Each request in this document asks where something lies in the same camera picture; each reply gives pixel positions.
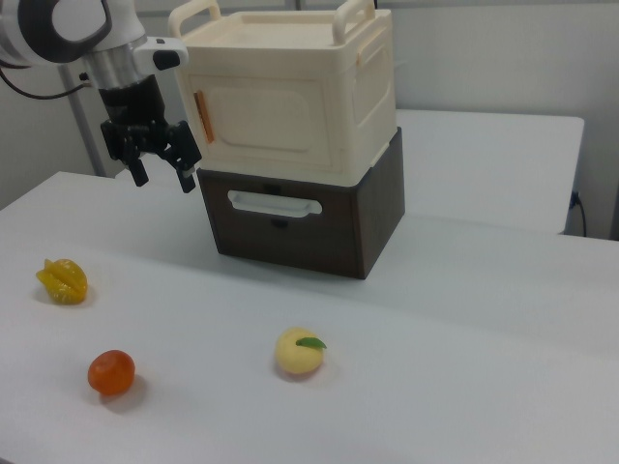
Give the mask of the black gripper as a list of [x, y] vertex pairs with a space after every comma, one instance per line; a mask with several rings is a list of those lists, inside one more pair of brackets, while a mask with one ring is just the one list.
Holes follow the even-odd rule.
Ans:
[[183, 193], [194, 190], [193, 172], [201, 154], [187, 121], [170, 125], [165, 120], [165, 105], [157, 79], [150, 75], [127, 87], [100, 89], [99, 94], [108, 115], [101, 123], [108, 154], [129, 169], [134, 183], [142, 187], [149, 178], [130, 126], [154, 123], [156, 154], [175, 170]]

